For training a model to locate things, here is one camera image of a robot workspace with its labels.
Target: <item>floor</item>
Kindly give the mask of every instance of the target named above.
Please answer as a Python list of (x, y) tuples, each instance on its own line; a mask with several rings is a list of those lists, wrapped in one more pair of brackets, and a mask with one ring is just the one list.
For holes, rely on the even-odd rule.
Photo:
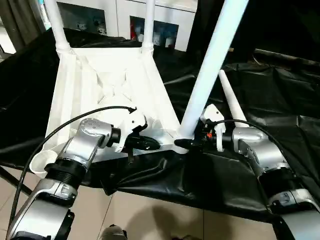
[[(6, 168), (15, 177), (21, 171)], [(39, 178), (28, 173), (34, 189)], [(15, 188), (0, 178), (0, 240), (6, 237)], [(22, 194), (20, 208), (27, 196)], [(191, 235), (200, 240), (276, 240), (270, 224), (214, 213), (129, 193), (105, 195), (102, 189), (81, 186), (72, 207), (75, 219), (68, 240), (96, 240), (111, 224), (125, 229), (129, 240), (171, 240)]]

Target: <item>black tablecloth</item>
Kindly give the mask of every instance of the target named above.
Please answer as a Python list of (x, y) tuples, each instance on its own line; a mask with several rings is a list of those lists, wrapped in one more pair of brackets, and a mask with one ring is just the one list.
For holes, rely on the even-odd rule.
[[(138, 47), (135, 41), (66, 30), (72, 47)], [(154, 60), (179, 120), (195, 83), (197, 58), (156, 48)], [(0, 164), (23, 168), (44, 138), (59, 59), (51, 31), (0, 64)], [(320, 200), (320, 74), (250, 63), (224, 66), (248, 121), (283, 144), (289, 164)], [(230, 118), (220, 81), (207, 104)], [(86, 181), (107, 194), (123, 191), (259, 221), (271, 214), (246, 159), (226, 150), (150, 153), (92, 164)]]

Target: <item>red component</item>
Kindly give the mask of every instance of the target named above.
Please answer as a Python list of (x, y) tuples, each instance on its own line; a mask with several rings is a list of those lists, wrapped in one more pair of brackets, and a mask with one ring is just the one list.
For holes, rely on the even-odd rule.
[(131, 40), (136, 40), (137, 39), (137, 35), (136, 35), (136, 32), (135, 32), (135, 27), (134, 27), (134, 24), (132, 22), (130, 23), (130, 38), (131, 38)]

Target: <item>cabinet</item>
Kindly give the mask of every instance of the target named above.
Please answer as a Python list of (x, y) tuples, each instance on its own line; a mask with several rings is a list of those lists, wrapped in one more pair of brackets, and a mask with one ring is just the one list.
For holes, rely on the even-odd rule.
[(57, 0), (63, 26), (118, 37), (116, 0)]
[[(197, 0), (157, 0), (154, 9), (153, 43), (186, 51), (197, 11)], [(146, 1), (116, 0), (120, 37), (142, 41)]]

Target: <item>white plastic chair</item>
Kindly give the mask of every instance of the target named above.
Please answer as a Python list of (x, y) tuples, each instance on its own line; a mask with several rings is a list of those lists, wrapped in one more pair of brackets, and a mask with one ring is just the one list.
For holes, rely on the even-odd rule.
[[(194, 137), (199, 117), (249, 0), (224, 1), (181, 125), (152, 56), (155, 0), (146, 1), (141, 48), (71, 48), (56, 1), (44, 1), (60, 57), (46, 135), (71, 118), (99, 107), (137, 107), (148, 121), (148, 128), (141, 134), (158, 140), (161, 144), (159, 151), (172, 149), (180, 154), (187, 153), (186, 149), (174, 145), (174, 140)], [(242, 113), (240, 106), (235, 109)], [(117, 127), (127, 114), (126, 111), (115, 109), (89, 117)], [(46, 172), (41, 173), (36, 168), (55, 160), (54, 153), (60, 152), (65, 142), (75, 133), (78, 124), (79, 121), (76, 121), (52, 137), (43, 146), (42, 152), (34, 157), (30, 169), (44, 177)], [(150, 151), (134, 151), (135, 155), (145, 153)], [(98, 151), (93, 161), (126, 156), (126, 153), (114, 153), (105, 148)]]

